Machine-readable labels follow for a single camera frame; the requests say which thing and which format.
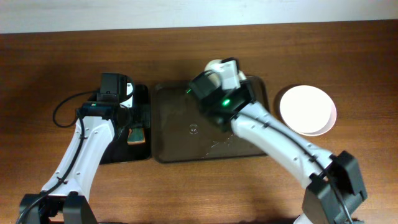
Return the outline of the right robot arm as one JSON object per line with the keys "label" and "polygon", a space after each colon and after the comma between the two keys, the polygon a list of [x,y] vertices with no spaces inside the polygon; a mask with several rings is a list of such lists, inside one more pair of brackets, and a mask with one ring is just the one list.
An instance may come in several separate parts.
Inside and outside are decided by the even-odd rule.
{"label": "right robot arm", "polygon": [[296,223],[356,223],[354,211],[367,199],[358,160],[319,147],[282,124],[257,101],[252,83],[236,77],[232,86],[205,71],[188,84],[200,112],[279,163],[305,190]]}

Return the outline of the white plate front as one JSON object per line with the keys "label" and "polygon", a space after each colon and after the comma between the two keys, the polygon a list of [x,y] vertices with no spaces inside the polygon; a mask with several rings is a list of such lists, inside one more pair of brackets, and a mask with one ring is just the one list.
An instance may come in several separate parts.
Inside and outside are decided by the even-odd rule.
{"label": "white plate front", "polygon": [[300,111],[295,131],[305,136],[327,133],[336,123],[336,106],[332,100],[318,102]]}

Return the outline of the green orange sponge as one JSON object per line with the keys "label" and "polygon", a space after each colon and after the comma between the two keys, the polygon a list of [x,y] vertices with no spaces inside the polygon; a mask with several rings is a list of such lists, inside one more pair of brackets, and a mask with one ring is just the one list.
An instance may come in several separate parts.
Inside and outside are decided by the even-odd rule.
{"label": "green orange sponge", "polygon": [[144,144],[146,142],[144,128],[129,129],[127,137],[128,145]]}

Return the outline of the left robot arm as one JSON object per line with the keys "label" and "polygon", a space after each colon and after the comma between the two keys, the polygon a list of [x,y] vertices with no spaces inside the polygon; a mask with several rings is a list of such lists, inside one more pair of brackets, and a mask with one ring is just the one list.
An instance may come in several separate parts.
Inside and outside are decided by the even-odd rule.
{"label": "left robot arm", "polygon": [[19,207],[18,223],[50,223],[62,213],[64,223],[96,223],[88,203],[90,189],[107,147],[131,124],[125,101],[136,89],[120,73],[103,73],[99,90],[75,112],[72,140],[61,163],[39,194],[27,194]]}

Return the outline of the white plate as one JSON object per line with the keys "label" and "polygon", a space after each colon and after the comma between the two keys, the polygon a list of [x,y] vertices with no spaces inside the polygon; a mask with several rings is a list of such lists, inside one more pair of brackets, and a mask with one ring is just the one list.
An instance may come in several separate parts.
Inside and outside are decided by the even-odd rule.
{"label": "white plate", "polygon": [[305,136],[327,133],[336,123],[336,106],[332,100],[318,102],[300,111],[295,131]]}
{"label": "white plate", "polygon": [[205,67],[205,74],[209,75],[209,79],[223,90],[237,89],[241,86],[240,81],[247,79],[235,58],[210,61]]}
{"label": "white plate", "polygon": [[331,98],[314,86],[299,85],[287,90],[279,103],[284,123],[294,131],[312,134],[321,131],[332,113]]}

